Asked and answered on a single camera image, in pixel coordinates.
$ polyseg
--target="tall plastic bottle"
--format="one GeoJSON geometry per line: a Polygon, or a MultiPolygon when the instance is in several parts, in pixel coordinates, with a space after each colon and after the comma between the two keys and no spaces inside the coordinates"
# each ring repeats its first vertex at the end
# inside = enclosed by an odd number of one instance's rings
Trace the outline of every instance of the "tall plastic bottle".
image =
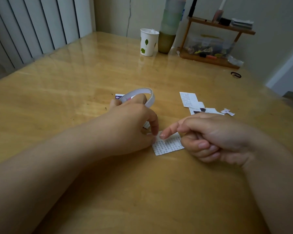
{"type": "Polygon", "coordinates": [[[166,0],[158,36],[158,51],[168,53],[174,43],[186,0],[166,0]]]}

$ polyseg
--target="wooden table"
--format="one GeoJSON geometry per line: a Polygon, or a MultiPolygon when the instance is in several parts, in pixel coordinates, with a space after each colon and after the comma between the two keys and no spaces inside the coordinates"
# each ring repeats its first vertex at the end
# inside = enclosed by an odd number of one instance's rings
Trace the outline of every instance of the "wooden table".
{"type": "MultiPolygon", "coordinates": [[[[0,162],[106,112],[115,93],[154,90],[160,129],[190,115],[179,92],[224,108],[293,151],[293,110],[241,69],[175,53],[140,55],[140,41],[93,33],[0,80],[0,162]]],[[[186,150],[152,148],[99,161],[78,177],[36,233],[268,233],[242,171],[186,150]]]]}

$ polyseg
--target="paper cup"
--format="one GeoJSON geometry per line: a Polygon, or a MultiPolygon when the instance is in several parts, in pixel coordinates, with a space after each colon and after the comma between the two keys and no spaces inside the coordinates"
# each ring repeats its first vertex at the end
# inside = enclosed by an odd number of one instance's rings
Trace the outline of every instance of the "paper cup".
{"type": "Polygon", "coordinates": [[[152,56],[160,33],[155,30],[141,29],[140,53],[144,56],[152,56]]]}

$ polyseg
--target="tape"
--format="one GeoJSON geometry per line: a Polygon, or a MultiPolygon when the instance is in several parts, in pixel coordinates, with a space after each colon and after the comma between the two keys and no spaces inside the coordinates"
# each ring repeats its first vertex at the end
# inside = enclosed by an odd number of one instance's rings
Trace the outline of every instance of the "tape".
{"type": "Polygon", "coordinates": [[[122,96],[119,100],[121,100],[121,102],[124,103],[131,97],[136,96],[137,94],[151,94],[151,97],[149,98],[149,100],[144,104],[147,108],[151,107],[153,103],[155,102],[155,95],[153,93],[153,90],[151,90],[150,88],[140,88],[137,90],[133,90],[129,92],[128,94],[125,94],[124,96],[122,96]]]}

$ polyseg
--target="wooden shelf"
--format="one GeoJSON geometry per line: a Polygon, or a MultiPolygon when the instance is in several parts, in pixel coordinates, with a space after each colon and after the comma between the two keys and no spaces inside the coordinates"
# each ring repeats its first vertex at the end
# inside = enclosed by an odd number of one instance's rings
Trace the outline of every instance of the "wooden shelf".
{"type": "Polygon", "coordinates": [[[250,35],[256,34],[256,32],[253,30],[248,30],[248,29],[238,28],[238,27],[233,27],[233,26],[223,26],[218,23],[211,22],[210,20],[206,20],[206,19],[202,19],[202,18],[198,18],[198,17],[188,17],[188,19],[191,22],[200,23],[200,24],[208,25],[208,26],[214,26],[214,27],[221,28],[221,29],[241,32],[241,33],[250,34],[250,35]]]}
{"type": "Polygon", "coordinates": [[[217,59],[214,60],[214,59],[210,59],[210,58],[204,58],[204,57],[200,57],[200,56],[197,56],[197,55],[189,54],[186,49],[183,49],[182,51],[180,51],[179,47],[177,48],[177,51],[180,52],[179,56],[181,58],[183,58],[183,59],[200,61],[200,62],[205,62],[205,63],[209,63],[209,64],[229,67],[229,68],[233,68],[233,69],[239,69],[240,68],[240,67],[238,67],[236,65],[232,65],[231,63],[229,63],[227,59],[217,58],[217,59]]]}

